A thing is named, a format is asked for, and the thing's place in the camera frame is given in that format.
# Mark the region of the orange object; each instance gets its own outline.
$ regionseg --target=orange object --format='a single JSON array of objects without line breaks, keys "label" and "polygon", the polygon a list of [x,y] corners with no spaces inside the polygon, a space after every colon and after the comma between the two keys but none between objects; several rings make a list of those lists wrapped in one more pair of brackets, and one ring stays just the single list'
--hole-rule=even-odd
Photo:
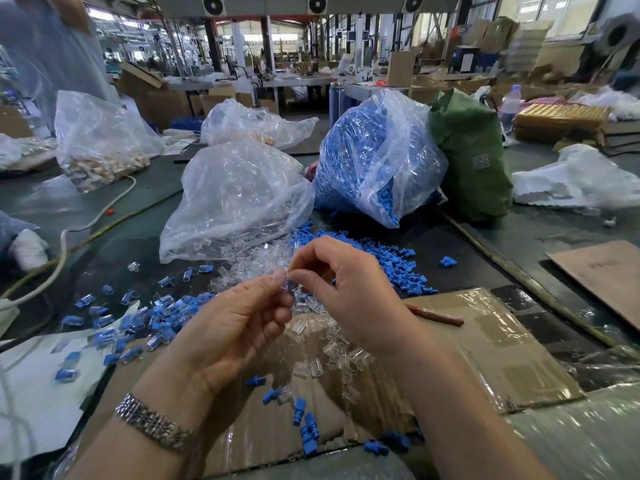
[{"label": "orange object", "polygon": [[427,320],[431,320],[432,322],[444,323],[446,325],[453,326],[462,326],[465,324],[465,321],[460,317],[439,314],[415,305],[406,305],[406,307],[412,314],[416,315],[417,317],[425,318]]}]

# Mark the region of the left hand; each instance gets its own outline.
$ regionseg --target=left hand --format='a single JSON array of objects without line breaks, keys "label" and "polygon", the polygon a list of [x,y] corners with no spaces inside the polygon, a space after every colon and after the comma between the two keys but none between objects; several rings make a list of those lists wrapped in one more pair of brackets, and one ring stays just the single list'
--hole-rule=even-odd
[{"label": "left hand", "polygon": [[220,293],[185,325],[163,358],[200,375],[217,394],[284,332],[294,302],[285,282],[281,269]]}]

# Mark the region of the person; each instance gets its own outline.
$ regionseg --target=person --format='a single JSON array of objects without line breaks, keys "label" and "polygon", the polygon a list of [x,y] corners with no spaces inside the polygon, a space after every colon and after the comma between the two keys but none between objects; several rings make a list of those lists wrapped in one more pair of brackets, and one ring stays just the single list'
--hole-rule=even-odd
[{"label": "person", "polygon": [[82,0],[0,0],[0,45],[52,134],[59,90],[122,104]]},{"label": "person", "polygon": [[[149,366],[132,395],[185,430],[197,430],[210,413],[228,414],[211,407],[214,397],[291,320],[286,279],[282,270],[213,298]],[[485,400],[479,382],[469,380],[460,357],[406,309],[373,256],[320,237],[295,254],[288,279],[320,298],[348,338],[393,371],[441,478],[552,478]],[[114,416],[67,480],[111,478],[114,465],[120,479],[175,478],[184,458]]]}]

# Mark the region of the bag of blue plastic parts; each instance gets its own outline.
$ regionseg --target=bag of blue plastic parts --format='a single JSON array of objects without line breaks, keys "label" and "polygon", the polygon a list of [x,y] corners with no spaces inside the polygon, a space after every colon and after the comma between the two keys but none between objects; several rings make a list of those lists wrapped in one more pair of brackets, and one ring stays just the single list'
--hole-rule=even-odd
[{"label": "bag of blue plastic parts", "polygon": [[316,208],[363,212],[388,228],[425,204],[447,171],[430,107],[384,90],[345,112],[320,145]]}]

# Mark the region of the gray shirt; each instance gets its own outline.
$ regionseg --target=gray shirt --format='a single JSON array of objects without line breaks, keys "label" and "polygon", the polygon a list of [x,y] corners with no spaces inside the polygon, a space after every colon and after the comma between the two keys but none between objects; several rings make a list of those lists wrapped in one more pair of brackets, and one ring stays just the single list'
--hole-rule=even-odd
[{"label": "gray shirt", "polygon": [[64,24],[46,0],[26,0],[20,5],[0,0],[0,45],[51,131],[59,90],[122,104],[108,83],[93,21],[91,31],[93,36],[89,37]]}]

